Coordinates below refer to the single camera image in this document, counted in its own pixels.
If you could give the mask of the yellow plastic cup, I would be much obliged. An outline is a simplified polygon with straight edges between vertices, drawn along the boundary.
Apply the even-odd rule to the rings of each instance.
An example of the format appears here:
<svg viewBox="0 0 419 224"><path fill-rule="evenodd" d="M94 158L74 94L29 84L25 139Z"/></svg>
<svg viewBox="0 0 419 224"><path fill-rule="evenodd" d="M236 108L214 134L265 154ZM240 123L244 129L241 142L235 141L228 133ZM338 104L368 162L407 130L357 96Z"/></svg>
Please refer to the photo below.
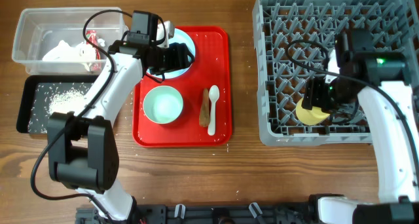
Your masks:
<svg viewBox="0 0 419 224"><path fill-rule="evenodd" d="M331 114L325 113L319 107L313 107L311 110L302 107L303 99L300 99L296 106L296 116L301 123L313 126L323 122Z"/></svg>

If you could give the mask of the light blue plate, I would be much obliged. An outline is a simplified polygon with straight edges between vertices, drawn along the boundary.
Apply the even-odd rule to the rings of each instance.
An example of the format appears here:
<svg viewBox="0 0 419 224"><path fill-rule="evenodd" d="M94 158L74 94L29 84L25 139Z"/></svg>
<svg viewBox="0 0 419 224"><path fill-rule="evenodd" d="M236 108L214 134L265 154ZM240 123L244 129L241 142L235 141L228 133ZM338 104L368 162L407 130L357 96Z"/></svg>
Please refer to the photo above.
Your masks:
<svg viewBox="0 0 419 224"><path fill-rule="evenodd" d="M189 50L194 55L194 61L195 61L195 57L196 57L195 44L194 44L193 40L191 39L191 37L188 34L186 34L184 31L182 31L178 28L175 28L174 36L171 39L169 39L169 41L168 41L169 45L172 44L172 43L185 43L187 45L187 47L189 48ZM188 71L191 68L191 66L186 68L186 69L180 69L180 70L165 73L165 74L162 74L162 75L152 75L152 74L150 74L149 70L147 70L147 73L152 75L153 77L156 77L157 79L162 79L162 80L164 80L164 79L174 79L176 77L180 77L182 74L184 74L186 71Z"/></svg>

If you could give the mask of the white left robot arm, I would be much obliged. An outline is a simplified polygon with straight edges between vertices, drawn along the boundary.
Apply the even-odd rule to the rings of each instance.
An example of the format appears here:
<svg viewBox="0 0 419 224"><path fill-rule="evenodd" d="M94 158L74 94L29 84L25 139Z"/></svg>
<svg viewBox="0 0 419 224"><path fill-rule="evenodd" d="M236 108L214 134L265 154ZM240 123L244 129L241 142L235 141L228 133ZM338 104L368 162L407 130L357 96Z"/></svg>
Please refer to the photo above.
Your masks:
<svg viewBox="0 0 419 224"><path fill-rule="evenodd" d="M101 71L76 111L54 112L47 124L48 144L31 173L33 192L37 169L48 158L51 180L75 190L72 198L86 197L95 206L94 217L103 223L139 223L135 198L117 179L119 156L113 123L125 99L144 77L162 83L170 72L188 69L195 61L192 40L171 42L179 32L171 22L145 11L130 15L132 27L107 50Z"/></svg>

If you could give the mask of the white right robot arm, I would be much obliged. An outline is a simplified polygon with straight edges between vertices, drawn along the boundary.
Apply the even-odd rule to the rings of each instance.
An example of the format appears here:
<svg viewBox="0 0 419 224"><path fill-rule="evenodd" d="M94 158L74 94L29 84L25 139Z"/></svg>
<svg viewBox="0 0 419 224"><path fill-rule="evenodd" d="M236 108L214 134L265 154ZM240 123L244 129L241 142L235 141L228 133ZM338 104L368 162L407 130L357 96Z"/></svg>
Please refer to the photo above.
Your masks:
<svg viewBox="0 0 419 224"><path fill-rule="evenodd" d="M297 104L297 118L315 125L355 102L362 108L378 167L376 204L342 195L314 195L316 223L417 223L418 128L405 56L375 50L371 33L339 33L323 69L309 80Z"/></svg>

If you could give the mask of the red snack wrapper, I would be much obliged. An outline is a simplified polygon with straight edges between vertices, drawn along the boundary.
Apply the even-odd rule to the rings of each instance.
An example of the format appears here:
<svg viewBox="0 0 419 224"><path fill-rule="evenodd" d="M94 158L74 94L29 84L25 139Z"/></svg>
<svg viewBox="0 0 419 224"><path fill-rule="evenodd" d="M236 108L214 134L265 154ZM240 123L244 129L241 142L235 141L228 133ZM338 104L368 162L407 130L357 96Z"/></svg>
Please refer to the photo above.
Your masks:
<svg viewBox="0 0 419 224"><path fill-rule="evenodd" d="M86 37L91 43L98 45L97 32L95 30L88 30L86 32ZM94 63L96 60L101 60L100 53L97 48L93 47L90 43L85 42L82 53L88 62L86 64L86 69L88 71L99 71L101 69L99 63Z"/></svg>

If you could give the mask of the crumpled white tissue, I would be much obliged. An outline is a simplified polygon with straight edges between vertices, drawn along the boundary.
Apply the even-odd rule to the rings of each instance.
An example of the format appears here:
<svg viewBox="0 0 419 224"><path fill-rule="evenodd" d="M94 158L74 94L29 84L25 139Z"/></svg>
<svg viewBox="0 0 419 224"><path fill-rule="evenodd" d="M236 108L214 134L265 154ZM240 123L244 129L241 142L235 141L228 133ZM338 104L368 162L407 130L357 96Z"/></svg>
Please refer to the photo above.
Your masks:
<svg viewBox="0 0 419 224"><path fill-rule="evenodd" d="M86 69L86 58L82 53L84 50L85 42L81 42L78 45L71 47L64 40L61 40L56 47L47 52L42 61L44 62L81 62Z"/></svg>

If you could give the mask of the black waste tray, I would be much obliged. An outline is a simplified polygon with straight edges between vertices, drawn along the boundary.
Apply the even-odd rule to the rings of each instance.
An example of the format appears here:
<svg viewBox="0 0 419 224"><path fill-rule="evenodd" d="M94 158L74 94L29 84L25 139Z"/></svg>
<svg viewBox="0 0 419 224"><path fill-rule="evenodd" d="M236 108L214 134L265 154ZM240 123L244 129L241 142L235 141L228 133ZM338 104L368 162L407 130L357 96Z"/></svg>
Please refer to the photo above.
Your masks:
<svg viewBox="0 0 419 224"><path fill-rule="evenodd" d="M68 90L89 91L96 75L32 75L24 84L16 130L24 134L46 134L50 98Z"/></svg>

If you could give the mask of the red plastic tray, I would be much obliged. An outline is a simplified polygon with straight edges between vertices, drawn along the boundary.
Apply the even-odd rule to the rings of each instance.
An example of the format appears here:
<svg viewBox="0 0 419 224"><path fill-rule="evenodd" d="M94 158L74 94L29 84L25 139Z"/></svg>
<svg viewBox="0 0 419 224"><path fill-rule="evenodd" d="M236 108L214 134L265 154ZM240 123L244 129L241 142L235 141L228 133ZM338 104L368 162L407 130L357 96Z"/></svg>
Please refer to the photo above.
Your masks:
<svg viewBox="0 0 419 224"><path fill-rule="evenodd" d="M166 79L183 97L180 116L169 124L150 121L143 110L146 94L159 84L144 78L134 88L132 135L134 141L148 148L206 147L227 143L232 135L232 103L230 93L230 60L227 33L216 26L180 26L193 41L195 62L184 74ZM202 95L205 88L216 85L220 97L215 106L215 134L199 125Z"/></svg>

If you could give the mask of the green bowl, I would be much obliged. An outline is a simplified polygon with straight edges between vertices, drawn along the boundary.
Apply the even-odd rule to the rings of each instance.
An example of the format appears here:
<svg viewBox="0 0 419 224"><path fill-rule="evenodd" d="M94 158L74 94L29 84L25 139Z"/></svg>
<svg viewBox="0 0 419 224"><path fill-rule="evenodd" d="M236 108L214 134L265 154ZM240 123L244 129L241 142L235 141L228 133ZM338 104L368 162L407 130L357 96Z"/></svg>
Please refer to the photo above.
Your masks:
<svg viewBox="0 0 419 224"><path fill-rule="evenodd" d="M157 86L143 99L144 115L153 123L169 124L175 121L183 110L183 97L172 86Z"/></svg>

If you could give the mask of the brown food stick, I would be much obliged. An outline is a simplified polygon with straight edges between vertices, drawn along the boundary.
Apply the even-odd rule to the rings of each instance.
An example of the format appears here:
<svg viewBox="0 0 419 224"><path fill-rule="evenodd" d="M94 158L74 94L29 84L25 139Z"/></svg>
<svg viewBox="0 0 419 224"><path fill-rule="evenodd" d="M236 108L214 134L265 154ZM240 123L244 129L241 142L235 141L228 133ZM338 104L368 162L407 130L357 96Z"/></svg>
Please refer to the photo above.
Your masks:
<svg viewBox="0 0 419 224"><path fill-rule="evenodd" d="M202 104L199 114L199 125L201 127L208 127L210 124L210 99L209 90L205 88L202 94Z"/></svg>

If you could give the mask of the grey dishwasher rack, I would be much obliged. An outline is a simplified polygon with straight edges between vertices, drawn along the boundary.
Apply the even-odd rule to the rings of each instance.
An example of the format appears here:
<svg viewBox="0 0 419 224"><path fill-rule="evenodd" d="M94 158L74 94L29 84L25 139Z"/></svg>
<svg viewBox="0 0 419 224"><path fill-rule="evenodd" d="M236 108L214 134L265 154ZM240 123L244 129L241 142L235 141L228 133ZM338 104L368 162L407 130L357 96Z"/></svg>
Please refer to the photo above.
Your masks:
<svg viewBox="0 0 419 224"><path fill-rule="evenodd" d="M418 79L418 0L256 0L252 18L259 137L267 146L372 141L364 113L352 105L315 126L298 120L295 106L316 75L301 63L319 68L324 59L309 41L332 49L341 31L367 29L376 50L403 53Z"/></svg>

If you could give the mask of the white plastic spoon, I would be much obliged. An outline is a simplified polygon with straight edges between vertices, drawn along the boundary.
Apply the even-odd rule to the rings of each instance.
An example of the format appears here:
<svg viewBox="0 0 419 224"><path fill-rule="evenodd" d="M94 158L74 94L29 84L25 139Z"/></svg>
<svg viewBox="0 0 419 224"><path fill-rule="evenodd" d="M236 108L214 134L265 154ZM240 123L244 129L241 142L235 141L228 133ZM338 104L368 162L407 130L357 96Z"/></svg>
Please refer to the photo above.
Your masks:
<svg viewBox="0 0 419 224"><path fill-rule="evenodd" d="M220 97L219 87L217 85L213 85L209 90L209 100L211 103L210 108L210 122L208 126L208 134L210 136L215 135L215 127L216 127L216 103Z"/></svg>

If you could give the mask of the white rice pile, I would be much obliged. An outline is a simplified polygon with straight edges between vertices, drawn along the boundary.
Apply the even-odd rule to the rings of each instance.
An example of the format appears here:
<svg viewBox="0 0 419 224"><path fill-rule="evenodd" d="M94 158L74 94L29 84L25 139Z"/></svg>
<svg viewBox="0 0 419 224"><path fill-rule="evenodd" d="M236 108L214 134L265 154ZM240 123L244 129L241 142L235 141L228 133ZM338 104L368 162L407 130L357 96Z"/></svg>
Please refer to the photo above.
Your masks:
<svg viewBox="0 0 419 224"><path fill-rule="evenodd" d="M50 98L48 114L77 112L84 106L84 94L80 90L68 90Z"/></svg>

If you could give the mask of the clear plastic bin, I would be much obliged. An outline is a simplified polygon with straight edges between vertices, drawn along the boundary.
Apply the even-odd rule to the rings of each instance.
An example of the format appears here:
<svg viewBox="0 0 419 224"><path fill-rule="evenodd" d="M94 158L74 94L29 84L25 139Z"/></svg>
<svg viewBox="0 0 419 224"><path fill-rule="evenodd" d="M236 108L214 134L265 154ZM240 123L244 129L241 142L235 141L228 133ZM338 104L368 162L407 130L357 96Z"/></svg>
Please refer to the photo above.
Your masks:
<svg viewBox="0 0 419 224"><path fill-rule="evenodd" d="M30 75L98 74L106 63L103 54L80 59L69 56L64 60L44 61L48 54L62 56L69 49L54 51L60 41L75 48L84 43L85 23L104 7L37 8L22 11L12 48L12 59L26 68Z"/></svg>

